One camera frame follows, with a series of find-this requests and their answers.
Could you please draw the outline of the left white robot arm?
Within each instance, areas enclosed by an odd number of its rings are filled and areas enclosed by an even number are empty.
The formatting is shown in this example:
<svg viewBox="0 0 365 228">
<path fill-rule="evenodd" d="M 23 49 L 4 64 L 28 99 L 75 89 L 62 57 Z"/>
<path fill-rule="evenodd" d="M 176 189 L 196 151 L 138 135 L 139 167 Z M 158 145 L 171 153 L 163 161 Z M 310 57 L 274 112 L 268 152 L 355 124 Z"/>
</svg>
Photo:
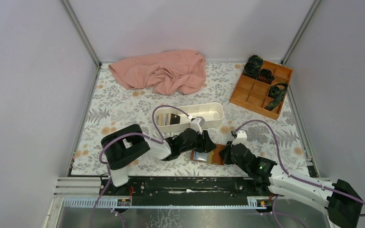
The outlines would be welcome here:
<svg viewBox="0 0 365 228">
<path fill-rule="evenodd" d="M 209 153 L 217 148 L 206 130 L 198 132 L 187 128 L 179 135 L 161 141 L 144 134 L 138 124 L 105 136 L 101 146 L 99 161 L 106 164 L 115 187 L 128 183 L 127 166 L 146 153 L 162 161 L 171 161 L 183 152 Z"/>
</svg>

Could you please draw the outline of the credit cards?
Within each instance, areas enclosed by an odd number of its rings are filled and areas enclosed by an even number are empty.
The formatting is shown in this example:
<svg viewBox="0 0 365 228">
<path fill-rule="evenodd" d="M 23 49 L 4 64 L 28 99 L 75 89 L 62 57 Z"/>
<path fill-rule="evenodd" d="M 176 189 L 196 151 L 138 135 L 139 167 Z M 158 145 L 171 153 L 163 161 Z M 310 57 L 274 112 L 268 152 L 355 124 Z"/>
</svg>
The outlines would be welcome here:
<svg viewBox="0 0 365 228">
<path fill-rule="evenodd" d="M 212 160 L 212 152 L 204 153 L 204 152 L 197 152 L 193 151 L 193 160 L 205 163 L 211 163 Z"/>
</svg>

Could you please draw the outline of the white oblong plastic tray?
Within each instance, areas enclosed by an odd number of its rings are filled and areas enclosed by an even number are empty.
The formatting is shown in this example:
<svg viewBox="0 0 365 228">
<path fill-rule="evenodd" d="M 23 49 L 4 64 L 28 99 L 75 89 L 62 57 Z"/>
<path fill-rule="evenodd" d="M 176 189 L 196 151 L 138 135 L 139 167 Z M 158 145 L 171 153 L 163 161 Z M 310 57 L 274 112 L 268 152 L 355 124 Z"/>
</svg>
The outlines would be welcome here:
<svg viewBox="0 0 365 228">
<path fill-rule="evenodd" d="M 158 126 L 158 116 L 160 114 L 176 114 L 181 117 L 180 123 L 168 126 Z M 224 119 L 224 110 L 220 103 L 213 102 L 207 104 L 196 104 L 174 107 L 171 105 L 161 105 L 152 113 L 152 119 L 162 133 L 173 133 L 183 131 L 190 127 L 190 119 L 197 116 L 202 116 L 205 119 L 205 123 L 202 128 L 215 128 L 220 126 Z"/>
</svg>

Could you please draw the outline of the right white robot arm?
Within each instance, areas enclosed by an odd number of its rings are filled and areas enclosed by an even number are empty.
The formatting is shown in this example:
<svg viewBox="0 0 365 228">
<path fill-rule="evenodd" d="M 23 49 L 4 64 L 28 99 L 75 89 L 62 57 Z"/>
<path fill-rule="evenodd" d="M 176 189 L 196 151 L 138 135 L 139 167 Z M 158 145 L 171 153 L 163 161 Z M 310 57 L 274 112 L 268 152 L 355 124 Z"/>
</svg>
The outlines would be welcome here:
<svg viewBox="0 0 365 228">
<path fill-rule="evenodd" d="M 284 171 L 280 164 L 257 157 L 242 143 L 229 141 L 219 155 L 224 164 L 234 164 L 252 178 L 250 190 L 283 195 L 307 204 L 341 228 L 357 226 L 362 199 L 348 182 L 338 179 L 332 183 Z"/>
</svg>

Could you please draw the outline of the brown leather card holder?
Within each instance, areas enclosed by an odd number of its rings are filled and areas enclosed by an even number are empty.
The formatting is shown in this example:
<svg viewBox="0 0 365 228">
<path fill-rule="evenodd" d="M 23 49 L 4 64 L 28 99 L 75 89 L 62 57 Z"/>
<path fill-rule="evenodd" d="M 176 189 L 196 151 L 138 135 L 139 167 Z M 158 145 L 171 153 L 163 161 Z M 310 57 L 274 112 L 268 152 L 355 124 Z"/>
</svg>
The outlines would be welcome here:
<svg viewBox="0 0 365 228">
<path fill-rule="evenodd" d="M 224 160 L 220 156 L 220 152 L 226 148 L 225 145 L 216 144 L 216 149 L 209 153 L 196 152 L 192 150 L 191 160 L 214 165 L 224 165 Z"/>
</svg>

